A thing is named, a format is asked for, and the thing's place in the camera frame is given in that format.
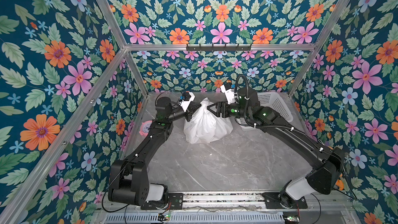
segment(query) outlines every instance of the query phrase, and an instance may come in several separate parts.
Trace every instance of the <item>green leaf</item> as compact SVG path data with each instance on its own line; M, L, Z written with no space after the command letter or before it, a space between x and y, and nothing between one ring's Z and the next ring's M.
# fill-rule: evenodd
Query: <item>green leaf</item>
M11 42L3 42L1 49L2 52L5 53L6 57L9 58L10 62L15 62L19 68L22 68L25 58L23 57L23 52L18 45Z

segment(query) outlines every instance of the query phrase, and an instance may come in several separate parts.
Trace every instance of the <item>small blue flower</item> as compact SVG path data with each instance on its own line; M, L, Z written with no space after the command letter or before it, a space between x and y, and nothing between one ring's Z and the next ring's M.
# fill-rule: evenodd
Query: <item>small blue flower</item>
M64 218L66 218L67 220L69 220L69 217L72 216L72 209L67 210L67 214L64 215Z
M25 28L26 28L26 30L27 30L27 31L25 32L25 34L29 35L30 38L36 36L36 34L35 34L36 31L35 31L34 29L30 30L28 27L25 27Z
M48 95L51 95L54 93L54 87L51 87L50 85L44 89L44 91L48 92Z
M18 153L18 150L23 150L23 142L19 143L18 141L15 141L14 144L14 146L10 147L10 150L14 150L14 153Z
M84 50L84 52L86 53L86 55L89 55L91 51L88 49L88 47L86 47L86 49Z
M46 107L46 105L43 105L43 108L44 108L44 110L42 110L41 112L46 113L46 115L48 115L49 112L52 112L52 110L50 109L51 105L48 105L47 107Z
M69 162L67 162L67 169L71 169L73 164L74 162L71 159Z
M15 93L12 94L12 97L11 96L7 97L7 99L12 101L11 104L15 104L15 102L19 103L20 101L18 99L20 99L20 98L21 98L21 96L17 97L17 95Z
M46 30L48 28L48 26L46 26L46 22L41 22L41 21L37 21L39 23L39 28Z

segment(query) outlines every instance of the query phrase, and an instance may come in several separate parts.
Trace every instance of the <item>orange flower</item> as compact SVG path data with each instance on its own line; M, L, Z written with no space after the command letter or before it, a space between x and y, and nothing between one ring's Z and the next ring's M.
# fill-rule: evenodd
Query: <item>orange flower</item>
M137 22L138 18L140 17L137 13L137 10L131 5L122 5L122 14L125 19L130 22Z
M117 125L116 125L117 135L122 135L125 127L126 127L126 123L125 123L124 119L122 119L122 118L119 119L119 121L117 122Z
M45 150L52 144L55 134L59 133L59 124L56 124L57 120L50 116L47 119L47 115L38 114L36 115L36 121L32 118L28 119L24 124L28 130L21 132L21 141L28 141L25 144L29 150L36 149L39 146L39 151Z
M242 7L240 5L236 5L234 8L235 12L241 12L242 11Z
M206 6L204 11L205 12L211 12L211 6L210 5Z
M257 30L256 34L253 36L254 44L268 44L273 36L272 30L268 30L268 28L263 28L263 30Z
M69 64L69 61L72 60L70 56L70 50L68 47L65 47L65 43L59 41L59 43L55 40L51 41L51 46L46 45L44 49L47 51L44 53L44 56L47 60L50 60L50 64L54 67L63 68L65 65Z
M380 60L381 64L391 64L394 59L398 59L398 40L387 41L383 43L383 47L379 47L377 50L376 60Z
M188 44L189 36L185 30L176 28L176 30L170 31L170 35L169 39L173 44Z
M343 52L343 46L340 40L335 40L328 46L328 50L326 51L326 60L328 62L335 62L336 60L340 59L341 54Z
M287 80L282 79L282 80L277 81L277 82L275 83L275 86L276 86L276 87L285 87L286 84L287 84Z
M307 17L307 21L314 22L316 19L320 18L321 14L324 12L323 7L323 4L316 4L314 7L311 7L305 15Z
M315 121L315 127L316 127L316 130L317 130L318 132L323 132L323 131L325 131L325 126L326 126L326 124L323 122L323 119L318 118L318 119Z
M39 30L39 28L37 27L37 25L34 22L30 22L30 26L32 26L32 28L35 30Z
M214 86L220 88L222 86L222 80L216 80L216 82L214 82Z
M297 111L300 112L300 104L297 103L297 102L295 102L295 106L296 106L296 108L297 108Z
M216 18L220 20L220 22L224 22L228 19L229 10L227 9L226 5L220 5L216 10Z
M365 213L364 221L366 224L382 224L379 218L376 218L374 213Z
M82 212L86 209L87 202L83 202L82 205L79 207L79 211Z
M161 88L161 87L162 87L162 83L160 83L160 82L157 81L157 80L152 80L152 81L150 82L150 84L151 84L151 86L154 87L154 88Z
M99 50L102 52L102 58L106 60L106 62L111 62L113 57L115 56L115 51L113 50L112 43L109 43L108 40L102 40L101 46Z

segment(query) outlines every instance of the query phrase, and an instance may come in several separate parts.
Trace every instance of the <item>light blue flower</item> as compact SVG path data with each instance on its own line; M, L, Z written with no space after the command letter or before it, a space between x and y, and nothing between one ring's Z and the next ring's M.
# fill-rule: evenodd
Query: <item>light blue flower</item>
M20 98L21 98L21 96L17 97L17 95L15 93L12 94L12 97L11 96L7 97L7 99L12 101L11 104L15 104L15 102L19 103L20 102L19 101Z
M48 106L43 105L43 108L44 108L44 110L42 110L41 112L42 112L42 113L46 113L46 115L48 115L49 112L52 112L52 110L50 109L50 108L51 108L51 105L48 105Z
M69 220L69 217L72 216L72 209L67 210L67 214L64 215L64 218L66 218L67 220Z
M43 22L37 21L37 22L39 24L40 29L46 30L48 28L48 26L46 26L46 22L44 22L44 21Z
M36 36L36 34L35 34L36 31L35 31L34 29L30 30L28 27L25 27L25 28L26 28L26 30L27 30L27 31L25 32L25 34L29 35L30 38Z
M19 143L18 141L15 141L14 144L14 146L10 147L10 150L14 150L14 153L18 153L19 150L23 150L23 142Z

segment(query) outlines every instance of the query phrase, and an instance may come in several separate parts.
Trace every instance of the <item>floral wallpaper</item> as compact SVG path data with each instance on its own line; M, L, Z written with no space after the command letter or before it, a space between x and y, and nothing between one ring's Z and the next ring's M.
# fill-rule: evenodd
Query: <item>floral wallpaper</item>
M118 47L95 0L0 0L0 211ZM125 61L19 223L88 223L141 94Z
M367 224L398 221L398 0L351 0L295 94L314 139L346 151Z

